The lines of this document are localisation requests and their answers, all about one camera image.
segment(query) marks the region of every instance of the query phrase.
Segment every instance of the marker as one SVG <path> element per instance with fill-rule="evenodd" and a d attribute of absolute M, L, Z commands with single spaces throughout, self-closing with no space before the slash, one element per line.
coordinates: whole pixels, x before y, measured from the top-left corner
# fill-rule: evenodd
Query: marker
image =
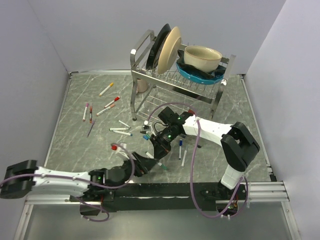
<path fill-rule="evenodd" d="M 101 114 L 103 114 L 104 112 L 108 111 L 109 109 L 112 109 L 115 106 L 115 104 L 111 104 L 110 106 L 108 106 L 107 108 L 103 109 L 102 111 L 98 112 L 96 114 L 96 116 L 99 116 Z"/>
<path fill-rule="evenodd" d="M 182 139 L 180 138 L 180 141 L 179 141 L 179 159 L 181 159 L 181 152 L 182 152 Z"/>
<path fill-rule="evenodd" d="M 107 105 L 104 106 L 104 108 L 109 107 L 111 104 L 113 104 L 114 102 L 118 101 L 120 99 L 120 96 L 117 96 L 114 100 L 112 100 L 111 102 L 109 102 Z"/>
<path fill-rule="evenodd" d="M 124 123 L 123 121 L 118 120 L 118 122 L 121 123 L 121 124 L 123 124 L 123 125 L 125 125 L 125 126 L 128 127 L 128 128 L 131 128 L 128 124 Z"/>
<path fill-rule="evenodd" d="M 149 158 L 151 158 L 151 159 L 153 159 L 154 158 L 154 156 L 152 156 L 149 152 L 145 152 L 145 155 L 147 155 Z M 157 163 L 160 167 L 162 167 L 164 170 L 167 170 L 167 167 L 164 165 L 164 164 L 162 164 L 161 162 L 158 162 Z"/>
<path fill-rule="evenodd" d="M 183 153 L 183 158 L 182 158 L 181 167 L 184 167 L 184 166 L 185 166 L 187 151 L 188 151 L 188 145 L 186 146 L 186 148 L 185 148 L 185 150 L 184 150 L 184 153 Z"/>
<path fill-rule="evenodd" d="M 90 123 L 92 124 L 92 108 L 93 108 L 93 105 L 90 106 Z"/>
<path fill-rule="evenodd" d="M 122 135 L 126 135 L 126 136 L 132 136 L 132 133 L 129 132 L 124 132 L 124 131 L 113 131 L 116 134 L 122 134 Z"/>
<path fill-rule="evenodd" d="M 82 121 L 86 120 L 87 112 L 88 112 L 89 103 L 87 102 L 84 108 L 83 118 Z"/>
<path fill-rule="evenodd" d="M 129 130 L 129 128 L 126 128 L 126 127 L 109 128 L 109 131 L 126 131 L 126 130 Z"/>
<path fill-rule="evenodd" d="M 101 97 L 102 96 L 102 94 L 104 94 L 109 88 L 111 88 L 112 86 L 114 85 L 114 83 L 112 82 L 112 83 L 110 83 L 110 85 L 109 86 L 107 86 L 100 94 L 99 94 L 99 97 Z"/>
<path fill-rule="evenodd" d="M 96 120 L 94 120 L 93 123 L 91 124 L 90 130 L 89 130 L 88 135 L 86 137 L 89 137 L 89 134 L 91 133 L 91 130 L 94 127 L 95 123 L 96 123 Z"/>

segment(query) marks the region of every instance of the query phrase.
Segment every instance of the blue marker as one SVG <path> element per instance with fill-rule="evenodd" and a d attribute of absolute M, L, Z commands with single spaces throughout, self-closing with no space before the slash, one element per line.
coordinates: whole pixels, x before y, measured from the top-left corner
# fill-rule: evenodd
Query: blue marker
<path fill-rule="evenodd" d="M 181 159 L 181 153 L 182 153 L 182 139 L 180 138 L 180 141 L 179 141 L 179 159 Z"/>

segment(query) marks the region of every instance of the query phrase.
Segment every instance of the dish rack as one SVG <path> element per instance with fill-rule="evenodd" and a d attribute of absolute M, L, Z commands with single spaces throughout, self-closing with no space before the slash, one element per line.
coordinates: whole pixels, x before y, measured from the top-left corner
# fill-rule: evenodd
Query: dish rack
<path fill-rule="evenodd" d="M 136 59 L 137 51 L 143 46 L 148 43 L 147 39 L 150 40 L 150 43 L 143 49 L 141 55 Z M 153 46 L 156 40 L 155 32 L 153 30 L 147 30 L 143 36 L 139 39 L 139 41 L 135 44 L 134 49 L 130 52 L 130 65 L 131 65 L 131 75 L 133 80 L 132 86 L 132 93 L 130 99 L 130 109 L 132 114 L 132 120 L 136 121 L 137 117 L 141 117 L 142 119 L 146 119 L 149 113 L 156 107 L 161 104 L 166 103 L 166 100 L 163 100 L 161 97 L 157 97 L 157 95 L 152 95 L 151 92 L 157 89 L 156 93 L 162 91 L 165 95 L 170 94 L 171 96 L 176 96 L 178 98 L 181 96 L 185 96 L 187 101 L 202 101 L 204 103 L 210 104 L 208 105 L 209 108 L 209 115 L 208 117 L 202 116 L 201 117 L 212 119 L 222 94 L 225 90 L 227 85 L 228 79 L 230 77 L 231 68 L 235 61 L 236 56 L 231 55 L 230 58 L 223 57 L 220 61 L 220 65 L 226 67 L 223 79 L 213 85 L 204 85 L 198 84 L 193 81 L 190 81 L 184 77 L 182 77 L 178 70 L 168 70 L 164 74 L 158 74 L 157 69 L 146 69 L 147 60 L 141 64 L 141 61 L 144 60 L 146 54 L 150 51 L 151 47 Z M 184 50 L 187 45 L 181 44 L 180 49 Z M 137 101 L 137 87 L 138 87 L 138 79 L 145 80 L 149 83 L 148 90 L 143 93 L 142 99 L 139 99 L 139 106 L 136 108 L 136 101 Z M 143 111 L 143 105 L 145 103 L 151 104 L 152 108 L 145 107 L 145 111 Z M 187 111 L 188 108 L 184 106 L 170 106 L 173 108 L 177 108 L 182 111 Z M 151 118 L 152 121 L 159 121 L 157 117 L 157 112 L 154 113 L 154 116 Z"/>

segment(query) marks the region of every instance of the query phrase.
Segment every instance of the black plate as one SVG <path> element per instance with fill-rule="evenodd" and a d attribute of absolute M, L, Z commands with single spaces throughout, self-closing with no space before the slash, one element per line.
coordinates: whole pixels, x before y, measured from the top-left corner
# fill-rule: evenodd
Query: black plate
<path fill-rule="evenodd" d="M 225 74 L 226 68 L 224 66 L 219 65 L 216 70 L 207 73 L 205 71 L 200 70 L 199 68 L 197 68 L 195 66 L 192 66 L 190 64 L 186 64 L 184 62 L 185 51 L 178 50 L 178 55 L 179 55 L 179 59 L 176 61 L 176 63 L 178 64 L 180 69 L 182 69 L 183 71 L 185 71 L 188 74 L 197 76 L 197 77 L 204 79 L 204 80 L 213 80 L 213 79 L 218 78 L 219 76 Z"/>
<path fill-rule="evenodd" d="M 146 60 L 145 68 L 147 70 L 155 69 L 158 66 L 160 54 L 157 54 L 157 53 L 161 52 L 161 49 L 163 47 L 163 43 L 165 42 L 170 31 L 171 31 L 171 28 L 168 23 L 166 25 L 164 25 L 162 27 L 162 29 L 160 30 L 160 32 L 159 32 L 158 36 L 156 37 L 154 44 L 150 50 L 148 59 Z"/>

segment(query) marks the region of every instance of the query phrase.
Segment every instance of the beige bowl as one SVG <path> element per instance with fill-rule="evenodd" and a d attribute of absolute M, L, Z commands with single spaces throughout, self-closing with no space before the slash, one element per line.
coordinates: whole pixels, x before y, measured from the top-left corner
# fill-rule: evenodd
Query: beige bowl
<path fill-rule="evenodd" d="M 209 73 L 216 70 L 222 54 L 205 46 L 187 46 L 184 49 L 184 63 Z"/>

